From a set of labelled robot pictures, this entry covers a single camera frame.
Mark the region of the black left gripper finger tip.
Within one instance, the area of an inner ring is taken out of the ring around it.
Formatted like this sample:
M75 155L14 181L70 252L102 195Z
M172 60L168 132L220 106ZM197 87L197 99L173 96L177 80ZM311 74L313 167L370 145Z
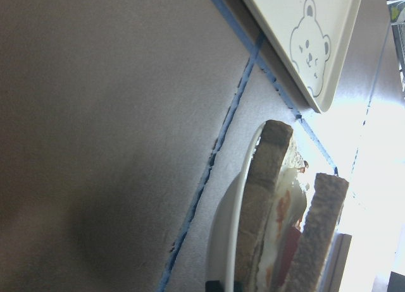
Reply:
M223 292L223 286L219 280L206 281L205 292Z

